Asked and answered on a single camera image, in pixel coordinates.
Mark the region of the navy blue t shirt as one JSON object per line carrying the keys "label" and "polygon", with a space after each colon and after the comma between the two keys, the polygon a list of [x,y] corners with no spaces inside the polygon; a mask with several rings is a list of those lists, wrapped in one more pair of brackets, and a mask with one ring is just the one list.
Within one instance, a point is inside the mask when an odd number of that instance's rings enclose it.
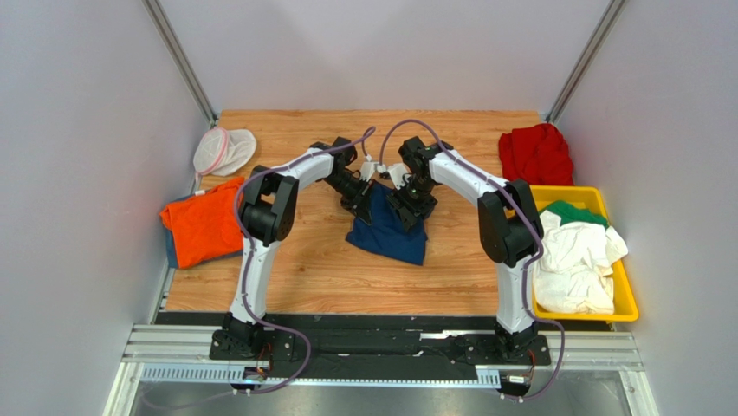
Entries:
{"label": "navy blue t shirt", "polygon": [[367,225],[355,218],[352,229],[346,234],[346,241],[372,254],[422,266],[428,241],[424,220],[419,220],[406,231],[400,218],[386,201],[390,193],[391,189],[385,185],[376,184],[372,187],[372,224]]}

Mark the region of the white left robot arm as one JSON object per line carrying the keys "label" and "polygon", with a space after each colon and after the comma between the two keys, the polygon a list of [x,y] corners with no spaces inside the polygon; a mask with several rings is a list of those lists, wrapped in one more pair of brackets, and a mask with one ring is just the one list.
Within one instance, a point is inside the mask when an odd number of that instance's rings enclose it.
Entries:
{"label": "white left robot arm", "polygon": [[341,207],[365,224],[372,222],[372,185],[349,166],[362,140],[316,142],[282,166],[257,166],[235,196],[236,223],[243,234],[239,289],[221,329],[214,332],[210,357],[218,361],[255,360],[267,349],[265,322],[269,279],[277,251],[295,223],[297,199],[307,186],[327,182]]}

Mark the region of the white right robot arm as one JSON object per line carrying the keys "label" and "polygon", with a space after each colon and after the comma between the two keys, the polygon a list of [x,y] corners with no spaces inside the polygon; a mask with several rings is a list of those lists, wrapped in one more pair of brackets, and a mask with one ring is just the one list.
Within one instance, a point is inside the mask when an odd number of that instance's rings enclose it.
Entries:
{"label": "white right robot arm", "polygon": [[386,200],[405,231],[430,216],[437,205],[431,192],[438,185],[449,187],[476,207],[481,246],[496,264],[493,350],[504,361],[528,357],[537,327],[526,311],[532,288],[524,272],[543,235],[530,186],[485,172],[444,142],[425,145],[412,137],[398,153],[401,163],[388,170],[396,188]]}

